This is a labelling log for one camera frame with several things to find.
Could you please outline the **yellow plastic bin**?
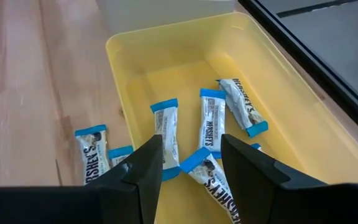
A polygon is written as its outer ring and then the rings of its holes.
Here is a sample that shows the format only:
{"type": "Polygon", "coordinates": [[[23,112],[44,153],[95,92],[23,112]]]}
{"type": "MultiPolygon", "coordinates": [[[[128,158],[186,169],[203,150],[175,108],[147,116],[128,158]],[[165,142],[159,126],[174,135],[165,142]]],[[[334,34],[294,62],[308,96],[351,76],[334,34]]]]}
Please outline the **yellow plastic bin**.
{"type": "Polygon", "coordinates": [[[248,15],[231,13],[111,37],[106,49],[131,141],[154,133],[152,103],[178,100],[180,159],[196,151],[202,88],[238,78],[268,122],[266,155],[329,185],[325,224],[358,224],[358,143],[248,15]]]}

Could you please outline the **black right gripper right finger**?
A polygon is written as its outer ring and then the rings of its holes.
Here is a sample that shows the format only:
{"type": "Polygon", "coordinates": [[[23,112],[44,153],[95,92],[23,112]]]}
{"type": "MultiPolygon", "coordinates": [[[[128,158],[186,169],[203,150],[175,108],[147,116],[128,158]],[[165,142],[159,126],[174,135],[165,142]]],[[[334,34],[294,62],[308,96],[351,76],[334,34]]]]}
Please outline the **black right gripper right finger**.
{"type": "Polygon", "coordinates": [[[324,182],[230,134],[222,136],[221,146],[226,178],[245,224],[326,222],[316,191],[324,182]]]}

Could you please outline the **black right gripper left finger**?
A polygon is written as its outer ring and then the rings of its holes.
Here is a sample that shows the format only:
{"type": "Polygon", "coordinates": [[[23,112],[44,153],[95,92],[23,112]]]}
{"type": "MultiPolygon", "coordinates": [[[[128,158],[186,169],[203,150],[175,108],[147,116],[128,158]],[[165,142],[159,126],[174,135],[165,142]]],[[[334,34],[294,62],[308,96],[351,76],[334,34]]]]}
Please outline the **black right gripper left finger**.
{"type": "Polygon", "coordinates": [[[86,224],[154,224],[162,183],[162,136],[153,135],[117,166],[86,186],[97,193],[87,203],[86,224]]]}

